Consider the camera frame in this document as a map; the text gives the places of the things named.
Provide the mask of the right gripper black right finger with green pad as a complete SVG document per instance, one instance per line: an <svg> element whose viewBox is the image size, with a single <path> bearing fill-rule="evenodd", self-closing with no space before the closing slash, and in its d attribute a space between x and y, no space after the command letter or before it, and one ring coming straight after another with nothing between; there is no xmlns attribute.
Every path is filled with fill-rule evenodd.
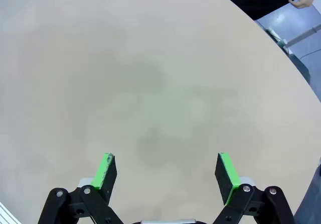
<svg viewBox="0 0 321 224"><path fill-rule="evenodd" d="M214 223L239 223L252 216L256 223L295 223L281 188L269 186L260 190L242 183L228 153L219 153L215 168L224 208Z"/></svg>

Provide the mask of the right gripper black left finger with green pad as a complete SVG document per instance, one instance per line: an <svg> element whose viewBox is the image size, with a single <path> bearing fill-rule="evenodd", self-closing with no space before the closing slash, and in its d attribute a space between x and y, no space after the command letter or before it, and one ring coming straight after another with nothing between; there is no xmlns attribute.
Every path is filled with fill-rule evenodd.
<svg viewBox="0 0 321 224"><path fill-rule="evenodd" d="M77 223L89 217L93 223L122 223L109 206L117 170L115 156L105 153L89 184L74 191L53 188L46 199L38 223Z"/></svg>

